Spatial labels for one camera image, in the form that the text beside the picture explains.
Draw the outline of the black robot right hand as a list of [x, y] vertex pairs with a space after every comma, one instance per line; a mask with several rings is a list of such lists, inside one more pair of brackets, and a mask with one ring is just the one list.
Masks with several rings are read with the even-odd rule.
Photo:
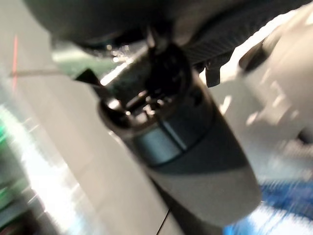
[[303, 0], [27, 0], [52, 56], [89, 84], [98, 113], [176, 217], [224, 226], [261, 194], [248, 159], [199, 79]]

